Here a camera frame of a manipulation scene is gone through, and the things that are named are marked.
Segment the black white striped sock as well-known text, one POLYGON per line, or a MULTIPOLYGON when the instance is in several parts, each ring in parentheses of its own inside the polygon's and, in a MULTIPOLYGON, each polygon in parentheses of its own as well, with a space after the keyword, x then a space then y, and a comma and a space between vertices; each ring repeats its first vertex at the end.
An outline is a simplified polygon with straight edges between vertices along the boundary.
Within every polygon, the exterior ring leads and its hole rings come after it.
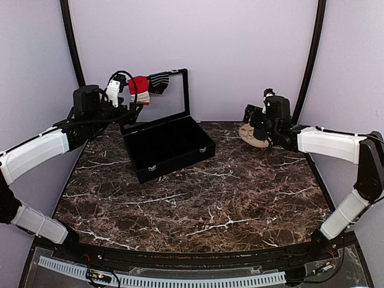
POLYGON ((151 74, 147 77, 147 80, 149 84, 149 93, 162 95, 169 85, 169 73, 165 71, 151 74))

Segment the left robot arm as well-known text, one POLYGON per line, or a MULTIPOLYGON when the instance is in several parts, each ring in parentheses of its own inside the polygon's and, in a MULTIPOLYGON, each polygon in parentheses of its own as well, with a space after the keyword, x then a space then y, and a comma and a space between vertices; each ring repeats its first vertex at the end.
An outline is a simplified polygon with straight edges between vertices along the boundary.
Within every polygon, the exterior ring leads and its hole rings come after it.
POLYGON ((125 85, 111 80, 106 89, 86 85, 73 92, 73 107, 61 120, 39 135, 1 152, 1 222, 12 224, 37 237, 61 245, 61 251, 72 262, 85 256, 85 249, 61 222, 30 208, 17 199, 10 189, 19 177, 59 155, 73 151, 96 138, 111 123, 135 123, 142 105, 138 104, 138 89, 130 93, 134 100, 123 104, 119 94, 125 85))

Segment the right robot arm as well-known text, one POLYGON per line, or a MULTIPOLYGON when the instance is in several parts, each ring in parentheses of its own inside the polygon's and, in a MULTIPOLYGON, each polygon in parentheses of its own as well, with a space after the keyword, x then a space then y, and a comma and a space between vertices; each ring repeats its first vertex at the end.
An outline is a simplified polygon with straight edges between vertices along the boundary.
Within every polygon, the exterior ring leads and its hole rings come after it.
POLYGON ((253 128, 256 140, 288 151, 319 154, 351 162, 358 167, 353 190, 311 235, 306 255, 319 260, 329 243, 353 224, 376 202, 383 199, 383 137, 295 125, 288 99, 269 94, 263 107, 247 105, 243 122, 253 128))

